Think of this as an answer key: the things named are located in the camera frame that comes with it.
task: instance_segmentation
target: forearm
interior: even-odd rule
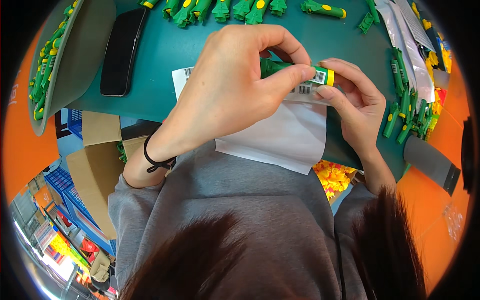
[[[365,181],[368,190],[377,195],[382,185],[396,188],[395,178],[382,155],[375,148],[369,151],[367,155],[360,157],[365,172]]]

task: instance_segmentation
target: orange wall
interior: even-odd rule
[[[455,60],[444,109],[428,143],[461,168],[463,121],[469,116],[466,88]],[[467,216],[468,194],[460,179],[452,197],[414,167],[398,182],[404,194],[427,290],[439,282],[453,258]]]
[[[42,28],[24,56],[6,108],[1,167],[8,204],[35,175],[59,158],[54,117],[47,121],[45,133],[36,136],[28,116],[28,76],[41,32]]]

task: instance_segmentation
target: person's right hand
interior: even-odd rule
[[[377,135],[385,111],[385,97],[356,65],[329,58],[320,62],[323,68],[335,72],[335,87],[321,85],[316,89],[317,99],[325,99],[342,118],[342,135],[360,159],[376,152]]]

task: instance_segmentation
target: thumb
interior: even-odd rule
[[[263,89],[275,98],[283,98],[297,85],[315,76],[315,68],[304,64],[288,66],[261,80]]]
[[[337,88],[329,85],[321,85],[317,87],[315,91],[325,100],[330,102],[342,117],[343,121],[352,124],[359,119],[358,114],[360,114],[360,112],[358,109],[356,109],[347,97]]]

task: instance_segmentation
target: dark hair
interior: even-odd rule
[[[369,300],[427,298],[400,194],[383,186],[353,223],[353,234],[352,253]]]
[[[245,251],[233,213],[192,221],[130,277],[120,299],[208,299]]]

